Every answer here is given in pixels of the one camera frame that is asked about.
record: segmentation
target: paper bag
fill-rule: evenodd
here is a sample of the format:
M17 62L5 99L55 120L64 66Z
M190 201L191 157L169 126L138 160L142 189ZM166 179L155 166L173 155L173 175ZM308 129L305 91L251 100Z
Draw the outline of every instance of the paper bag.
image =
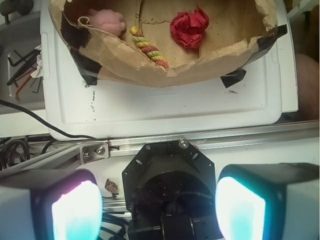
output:
M199 49L184 48L173 39L170 22L196 8L208 15L209 27ZM93 28L89 9L121 13L126 31L116 37ZM283 33L275 0L50 0L49 12L89 85L102 79L163 88L212 80L262 57ZM163 53L167 71L136 47L132 26Z

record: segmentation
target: red crumpled fabric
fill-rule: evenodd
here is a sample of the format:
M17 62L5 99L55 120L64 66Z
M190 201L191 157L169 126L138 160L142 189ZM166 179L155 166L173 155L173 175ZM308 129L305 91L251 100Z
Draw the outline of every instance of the red crumpled fabric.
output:
M185 48L199 48L205 30L209 26L209 17L200 8L194 13L179 12L170 24L174 40Z

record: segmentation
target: glowing panel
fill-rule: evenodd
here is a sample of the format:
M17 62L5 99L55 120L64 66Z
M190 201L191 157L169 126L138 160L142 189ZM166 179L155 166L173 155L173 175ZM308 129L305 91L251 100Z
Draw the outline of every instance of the glowing panel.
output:
M91 181L63 194L52 204L55 240L96 240L102 223L101 192Z
M215 207L226 240L262 240L266 201L232 177L220 179Z

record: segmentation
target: rainbow rope toy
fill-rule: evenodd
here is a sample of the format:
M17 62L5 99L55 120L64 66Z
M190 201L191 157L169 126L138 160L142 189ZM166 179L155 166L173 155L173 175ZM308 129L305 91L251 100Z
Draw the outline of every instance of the rainbow rope toy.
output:
M136 46L141 49L141 51L148 56L148 58L159 65L164 71L167 71L169 64L163 54L153 46L145 36L139 32L136 26L130 29L133 41L136 42Z

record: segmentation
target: bolt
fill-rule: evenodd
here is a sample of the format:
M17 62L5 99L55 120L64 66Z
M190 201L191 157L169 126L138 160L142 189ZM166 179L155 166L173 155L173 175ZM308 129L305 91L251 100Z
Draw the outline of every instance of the bolt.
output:
M187 142L184 139L181 139L179 141L179 147L182 148L182 149L187 149L189 147L189 142Z
M83 157L84 158L90 158L90 152L88 150L83 151Z
M102 155L106 152L106 149L103 146L98 146L94 151L96 154Z

